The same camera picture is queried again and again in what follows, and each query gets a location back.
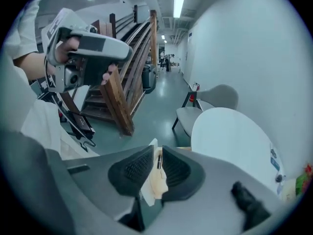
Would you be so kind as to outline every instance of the black chair leg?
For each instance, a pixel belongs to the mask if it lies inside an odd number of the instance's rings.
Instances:
[[[178,122],[178,118],[176,118],[175,123],[173,124],[172,130],[174,130],[174,128],[175,128],[177,122]]]

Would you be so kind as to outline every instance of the white table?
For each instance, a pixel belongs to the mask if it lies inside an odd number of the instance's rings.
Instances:
[[[244,114],[227,108],[204,111],[192,129],[191,149],[236,165],[280,195],[283,183],[275,179],[279,174],[284,176],[284,168],[278,151],[264,131]]]

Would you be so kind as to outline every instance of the black marker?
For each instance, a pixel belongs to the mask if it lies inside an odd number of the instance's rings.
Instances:
[[[157,168],[161,169],[161,167],[162,167],[162,155],[159,155],[157,159]]]

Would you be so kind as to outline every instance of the gray handheld device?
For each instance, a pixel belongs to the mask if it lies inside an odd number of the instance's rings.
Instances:
[[[129,60],[133,52],[129,45],[96,32],[94,26],[87,25],[72,10],[63,8],[59,12],[45,36],[48,41],[46,61],[56,67],[54,83],[48,83],[50,92],[63,93],[83,85],[100,85],[110,64]],[[67,63],[59,63],[55,50],[60,42],[71,37],[79,38],[78,49],[67,53]]]

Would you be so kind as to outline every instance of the white sleeve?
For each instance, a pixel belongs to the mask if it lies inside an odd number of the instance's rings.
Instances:
[[[39,10],[40,1],[41,0],[30,0],[24,7],[24,13],[17,29],[21,44],[13,59],[38,51],[35,36],[35,19]]]

